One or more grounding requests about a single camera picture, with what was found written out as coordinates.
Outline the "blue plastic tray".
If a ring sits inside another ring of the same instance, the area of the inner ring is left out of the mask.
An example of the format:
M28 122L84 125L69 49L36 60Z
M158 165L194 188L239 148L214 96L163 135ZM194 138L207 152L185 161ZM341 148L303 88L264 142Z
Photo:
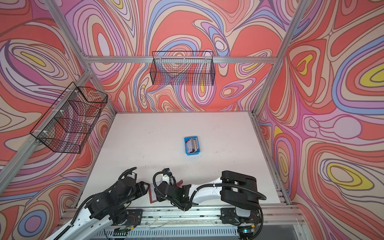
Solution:
M199 139L197 136L185 137L185 153L187 156L198 155L201 152Z

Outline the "red leather card holder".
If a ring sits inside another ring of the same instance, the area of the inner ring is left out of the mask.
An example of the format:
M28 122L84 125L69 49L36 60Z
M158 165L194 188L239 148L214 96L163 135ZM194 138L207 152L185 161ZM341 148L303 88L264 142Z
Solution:
M176 183L176 186L177 187L181 187L183 183L184 183L183 180L180 180L180 181L178 181ZM157 195L155 193L155 187L154 187L153 183L150 184L149 200L150 200L151 204L154 204L154 203L156 203L158 201L157 200Z

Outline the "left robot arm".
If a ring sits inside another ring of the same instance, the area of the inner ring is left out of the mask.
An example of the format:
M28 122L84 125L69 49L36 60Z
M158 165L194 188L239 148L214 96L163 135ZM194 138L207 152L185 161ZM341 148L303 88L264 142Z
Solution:
M125 223L128 219L127 205L145 196L150 186L143 181L137 182L136 169L125 170L109 188L86 198L73 218L48 239L89 240L112 224Z

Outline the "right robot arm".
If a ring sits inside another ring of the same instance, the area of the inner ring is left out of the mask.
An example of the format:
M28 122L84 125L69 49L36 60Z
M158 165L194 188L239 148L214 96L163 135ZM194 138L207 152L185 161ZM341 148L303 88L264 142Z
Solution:
M220 200L234 208L221 213L223 224L256 226L264 222L260 201L265 201L267 197L258 191L254 177L223 171L221 177L212 182L179 187L172 172L163 169L153 175L152 181L157 201L168 201L183 212L207 201Z

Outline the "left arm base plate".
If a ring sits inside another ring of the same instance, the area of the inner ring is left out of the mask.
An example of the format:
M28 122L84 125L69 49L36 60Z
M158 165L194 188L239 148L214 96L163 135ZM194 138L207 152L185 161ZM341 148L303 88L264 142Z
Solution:
M128 209L112 218L112 220L116 226L139 226L142 222L143 212L143 209Z

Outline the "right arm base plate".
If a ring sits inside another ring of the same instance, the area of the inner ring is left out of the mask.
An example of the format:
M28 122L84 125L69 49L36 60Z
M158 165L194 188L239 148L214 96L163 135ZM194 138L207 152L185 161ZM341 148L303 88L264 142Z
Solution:
M258 210L245 210L238 207L221 208L219 217L223 224L234 226L240 226L242 224L258 225L262 220Z

